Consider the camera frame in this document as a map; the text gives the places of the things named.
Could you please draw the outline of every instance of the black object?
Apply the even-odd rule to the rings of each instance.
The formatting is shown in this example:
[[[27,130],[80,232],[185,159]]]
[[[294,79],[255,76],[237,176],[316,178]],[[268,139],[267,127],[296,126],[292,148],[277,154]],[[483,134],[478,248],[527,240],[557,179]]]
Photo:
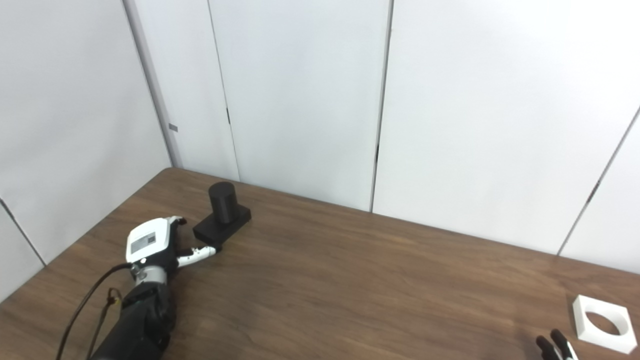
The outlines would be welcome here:
[[[573,353],[569,349],[569,341],[567,341],[560,330],[553,329],[551,331],[551,340],[556,343],[561,354],[556,352],[556,348],[551,344],[551,341],[547,340],[544,336],[538,336],[536,338],[536,344],[540,350],[542,350],[541,355],[543,360],[573,359]]]
[[[193,227],[196,239],[222,251],[222,244],[251,220],[251,211],[238,204],[236,188],[221,181],[209,188],[213,213]]]
[[[565,338],[562,332],[558,329],[551,330],[551,339],[556,343],[558,349],[562,353],[563,358],[569,359],[573,357],[571,350],[569,350],[569,341]]]
[[[122,301],[120,319],[92,360],[158,360],[175,327],[175,304],[165,284],[143,282]]]

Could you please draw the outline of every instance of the white robotic hand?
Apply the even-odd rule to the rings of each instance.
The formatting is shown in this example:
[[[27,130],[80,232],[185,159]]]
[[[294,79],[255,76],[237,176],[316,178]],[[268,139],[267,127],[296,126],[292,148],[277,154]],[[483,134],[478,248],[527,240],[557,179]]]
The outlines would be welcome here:
[[[174,236],[175,231],[172,231],[172,225],[175,222],[178,225],[186,223],[184,218],[172,216],[155,218],[133,229],[127,238],[127,262],[135,263],[139,261],[141,265],[144,265],[148,257],[166,250],[173,243],[172,236]],[[178,267],[197,263],[215,255],[215,253],[216,249],[211,246],[180,250],[177,254],[179,256],[176,257]]]

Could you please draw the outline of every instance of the panel seam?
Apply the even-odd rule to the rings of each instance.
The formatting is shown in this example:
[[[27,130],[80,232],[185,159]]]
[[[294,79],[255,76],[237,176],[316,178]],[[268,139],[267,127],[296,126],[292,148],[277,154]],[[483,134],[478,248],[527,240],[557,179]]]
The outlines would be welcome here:
[[[213,14],[211,13],[211,2],[209,0],[207,0],[207,7],[209,9],[209,22],[211,23],[211,33],[213,34],[213,46],[216,50],[216,57],[218,58],[218,71],[220,71],[220,83],[222,83],[222,94],[225,97],[225,109],[227,111],[229,133],[231,134],[231,145],[234,148],[234,158],[236,159],[236,171],[238,173],[238,181],[242,181],[242,177],[240,176],[240,164],[238,163],[238,154],[236,151],[236,139],[234,138],[234,128],[231,125],[231,116],[229,115],[229,103],[227,101],[227,89],[225,88],[225,78],[222,74],[222,62],[220,62],[220,52],[218,51],[218,39],[216,38],[216,28],[213,26]]]
[[[373,212],[373,201],[376,195],[376,179],[378,177],[378,156],[380,155],[380,133],[382,131],[382,115],[385,107],[385,93],[387,91],[387,69],[389,65],[389,46],[391,44],[391,26],[394,20],[395,0],[389,0],[389,11],[387,18],[387,33],[385,39],[385,54],[382,65],[382,81],[380,86],[380,108],[378,110],[378,124],[376,128],[376,153],[373,159],[373,175],[371,178],[371,195],[369,198],[369,212]]]
[[[640,115],[640,107],[638,107],[638,109],[636,110],[636,114],[631,119],[631,123],[629,124],[629,126],[627,126],[627,130],[622,135],[622,138],[620,139],[620,142],[618,142],[618,146],[616,146],[616,149],[613,151],[613,154],[611,154],[611,157],[609,158],[609,162],[607,162],[607,165],[604,167],[604,170],[602,171],[602,174],[600,174],[600,177],[598,178],[598,181],[596,182],[596,185],[591,190],[591,193],[589,193],[589,197],[587,198],[587,201],[584,203],[582,209],[580,210],[580,213],[578,214],[578,217],[573,222],[573,225],[571,226],[571,229],[569,230],[569,233],[564,238],[564,241],[562,242],[562,245],[560,246],[560,249],[558,250],[558,252],[556,254],[557,256],[560,256],[562,254],[562,251],[564,250],[564,247],[569,242],[569,238],[571,238],[571,235],[573,234],[573,231],[575,230],[576,226],[580,222],[580,219],[584,215],[585,210],[587,210],[587,207],[591,203],[591,200],[595,196],[595,193],[598,191],[598,188],[600,187],[600,184],[602,184],[603,178],[605,177],[605,175],[607,175],[607,172],[609,171],[609,168],[611,168],[611,164],[616,159],[616,156],[618,155],[618,152],[622,148],[622,145],[624,144],[625,140],[627,139],[627,136],[631,132],[631,128],[636,123],[638,115]]]
[[[29,239],[29,236],[27,236],[24,230],[22,230],[22,227],[20,226],[20,224],[18,224],[18,221],[15,219],[15,216],[13,215],[13,213],[11,212],[11,210],[9,209],[9,207],[6,205],[6,203],[2,198],[0,198],[0,206],[2,206],[2,208],[6,211],[6,214],[9,216],[11,221],[15,224],[18,231],[20,231],[20,234],[22,234],[22,237],[24,237],[24,239],[27,241],[27,243],[31,247],[31,250],[33,250],[33,252],[36,254],[36,256],[38,257],[38,260],[40,260],[40,262],[42,263],[42,266],[47,266],[47,263],[44,262],[40,253],[36,250],[36,247],[33,246],[31,239]]]

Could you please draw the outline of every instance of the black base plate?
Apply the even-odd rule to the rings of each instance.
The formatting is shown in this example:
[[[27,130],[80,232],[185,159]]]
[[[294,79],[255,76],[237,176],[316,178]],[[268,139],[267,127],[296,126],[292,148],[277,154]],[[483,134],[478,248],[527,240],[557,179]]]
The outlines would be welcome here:
[[[216,252],[220,252],[222,251],[222,244],[251,220],[251,210],[249,208],[238,205],[238,212],[240,212],[238,218],[229,224],[217,222],[214,215],[210,214],[193,227],[193,234],[196,239],[214,247]]]

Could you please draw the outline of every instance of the black cable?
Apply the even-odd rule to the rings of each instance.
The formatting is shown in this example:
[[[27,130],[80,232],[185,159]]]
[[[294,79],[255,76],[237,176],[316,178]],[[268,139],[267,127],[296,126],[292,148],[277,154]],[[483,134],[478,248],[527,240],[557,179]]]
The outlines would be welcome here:
[[[107,311],[111,305],[115,304],[116,300],[113,297],[107,298],[107,303],[102,307],[102,311],[100,312],[100,318],[98,318],[98,326],[95,328],[93,332],[93,337],[91,338],[91,343],[89,344],[89,351],[86,353],[86,360],[91,359],[91,355],[93,354],[93,347],[95,346],[95,341],[98,339],[98,334],[100,334],[100,328],[104,323],[104,319],[107,317]]]
[[[71,331],[71,326],[73,326],[74,322],[76,321],[76,318],[80,314],[80,310],[82,310],[82,308],[84,307],[86,302],[89,300],[91,295],[93,295],[93,293],[98,288],[98,286],[100,286],[100,284],[102,284],[102,282],[106,278],[108,278],[111,274],[115,273],[116,271],[123,270],[123,269],[128,269],[130,267],[131,267],[130,263],[124,263],[124,264],[120,264],[120,265],[114,266],[113,268],[109,269],[109,271],[104,273],[104,275],[101,276],[100,279],[98,279],[98,281],[95,282],[95,284],[91,287],[91,289],[89,289],[89,292],[84,296],[84,299],[82,299],[82,301],[80,302],[80,305],[78,305],[76,311],[71,316],[71,320],[69,320],[69,324],[67,325],[67,328],[65,329],[65,332],[62,334],[62,339],[60,340],[60,347],[58,347],[58,355],[56,355],[56,360],[60,360],[62,358],[62,352],[65,349],[65,344],[67,343],[67,338],[69,337],[69,332]]]

